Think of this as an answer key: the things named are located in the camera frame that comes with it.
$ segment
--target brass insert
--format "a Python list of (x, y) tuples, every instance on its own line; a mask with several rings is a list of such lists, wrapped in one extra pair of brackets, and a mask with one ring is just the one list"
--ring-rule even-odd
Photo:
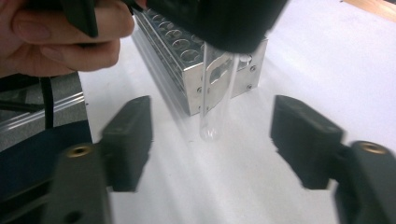
[(75, 158), (82, 157), (90, 153), (92, 149), (90, 147), (75, 147), (67, 152), (67, 157)]
[(383, 147), (376, 145), (376, 144), (372, 144), (372, 143), (362, 143), (361, 147), (368, 152), (372, 152), (372, 153), (376, 153), (376, 154), (386, 154), (387, 153), (387, 151)]

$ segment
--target black cable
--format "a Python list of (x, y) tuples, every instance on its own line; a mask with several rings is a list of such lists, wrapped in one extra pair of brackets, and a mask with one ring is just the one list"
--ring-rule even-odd
[(53, 94), (52, 94), (52, 87), (50, 84), (50, 77), (41, 77), (40, 85), (44, 99), (46, 129), (51, 129), (53, 128)]

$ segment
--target clear glass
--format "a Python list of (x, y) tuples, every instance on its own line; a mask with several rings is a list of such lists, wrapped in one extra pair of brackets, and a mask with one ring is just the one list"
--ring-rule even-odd
[(232, 96), (239, 55), (205, 43), (200, 135), (206, 141), (220, 138)]

